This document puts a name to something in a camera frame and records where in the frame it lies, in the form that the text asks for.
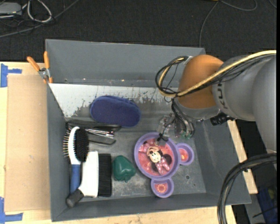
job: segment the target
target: wooden table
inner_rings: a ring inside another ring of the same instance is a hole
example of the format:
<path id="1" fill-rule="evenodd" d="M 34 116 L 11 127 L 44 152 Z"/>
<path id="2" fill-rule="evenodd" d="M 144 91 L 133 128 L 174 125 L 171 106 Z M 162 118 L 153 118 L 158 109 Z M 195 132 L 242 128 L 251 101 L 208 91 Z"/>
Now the wooden table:
<path id="1" fill-rule="evenodd" d="M 0 62 L 8 66 L 9 69 L 18 68 L 22 69 L 24 74 L 35 75 L 35 80 L 41 79 L 38 73 L 32 68 L 29 63 L 14 63 L 14 62 Z M 9 74 L 11 76 L 21 76 L 21 74 Z M 6 164 L 6 142 L 7 142 L 7 92 L 8 87 L 0 88 L 0 196 L 5 195 L 5 164 Z M 247 159 L 243 144 L 238 133 L 236 123 L 234 121 L 228 121 L 229 128 L 233 142 L 235 144 L 235 150 L 238 153 L 240 162 Z M 257 188 L 252 176 L 251 171 L 244 173 L 247 187 L 250 194 L 257 193 Z M 48 224 L 51 223 L 50 211 L 49 210 L 22 210 L 15 212 L 6 212 L 6 214 L 16 214 L 23 212 L 23 219 L 20 222 L 22 224 Z M 226 207 L 226 215 L 228 223 L 236 224 L 233 211 L 231 206 Z M 217 207 L 208 208 L 197 208 L 188 210 L 175 210 L 175 211 L 164 211 L 160 213 L 149 213 L 149 214 L 136 214 L 128 216 L 114 216 L 95 218 L 88 220 L 77 220 L 77 221 L 66 221 L 61 223 L 75 223 L 75 224 L 150 224 L 150 223 L 164 223 L 164 224 L 217 224 Z"/>

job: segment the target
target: minnie mouse plate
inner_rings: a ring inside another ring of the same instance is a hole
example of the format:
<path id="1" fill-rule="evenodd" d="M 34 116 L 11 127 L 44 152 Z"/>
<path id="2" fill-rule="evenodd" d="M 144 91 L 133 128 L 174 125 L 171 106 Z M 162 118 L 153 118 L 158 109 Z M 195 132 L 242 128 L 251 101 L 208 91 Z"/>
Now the minnie mouse plate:
<path id="1" fill-rule="evenodd" d="M 140 137 L 134 148 L 134 158 L 142 174 L 151 179 L 151 188 L 158 197 L 169 197 L 174 191 L 172 176 L 180 165 L 194 160 L 194 151 L 186 143 L 175 144 L 170 138 L 158 145 L 159 133 L 151 132 Z"/>

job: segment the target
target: orange handle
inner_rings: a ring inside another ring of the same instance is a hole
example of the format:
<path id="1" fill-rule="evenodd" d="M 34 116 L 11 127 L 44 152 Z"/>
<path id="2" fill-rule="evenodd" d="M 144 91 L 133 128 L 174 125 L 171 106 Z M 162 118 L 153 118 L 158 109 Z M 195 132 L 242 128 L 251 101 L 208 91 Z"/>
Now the orange handle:
<path id="1" fill-rule="evenodd" d="M 45 62 L 46 69 L 49 69 L 50 68 L 50 62 L 49 62 L 49 57 L 48 57 L 48 52 L 47 51 L 45 51 L 43 53 L 43 60 Z"/>
<path id="2" fill-rule="evenodd" d="M 33 66 L 36 71 L 39 71 L 41 69 L 32 57 L 28 56 L 27 61 Z"/>

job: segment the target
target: black bristles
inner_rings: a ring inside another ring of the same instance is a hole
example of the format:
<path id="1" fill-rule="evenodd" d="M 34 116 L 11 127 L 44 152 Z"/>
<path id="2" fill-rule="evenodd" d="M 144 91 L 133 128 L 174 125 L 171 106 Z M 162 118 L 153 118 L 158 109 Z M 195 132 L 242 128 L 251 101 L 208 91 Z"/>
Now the black bristles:
<path id="1" fill-rule="evenodd" d="M 85 162 L 89 152 L 88 134 L 85 129 L 78 129 L 75 133 L 75 155 L 80 162 Z"/>
<path id="2" fill-rule="evenodd" d="M 112 160 L 110 154 L 98 154 L 98 196 L 112 194 Z"/>

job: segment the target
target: hair brush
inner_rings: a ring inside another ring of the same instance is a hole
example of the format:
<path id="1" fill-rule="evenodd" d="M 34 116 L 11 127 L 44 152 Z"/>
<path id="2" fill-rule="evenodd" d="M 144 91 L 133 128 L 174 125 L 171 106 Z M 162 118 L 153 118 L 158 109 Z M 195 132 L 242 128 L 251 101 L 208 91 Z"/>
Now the hair brush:
<path id="1" fill-rule="evenodd" d="M 66 198 L 68 207 L 74 207 L 83 197 L 110 197 L 112 192 L 112 160 L 110 154 L 90 151 L 83 163 L 81 185 Z"/>
<path id="2" fill-rule="evenodd" d="M 64 135 L 63 151 L 70 158 L 70 193 L 77 190 L 81 183 L 81 162 L 85 162 L 88 154 L 88 139 L 81 129 L 76 126 L 68 129 Z"/>

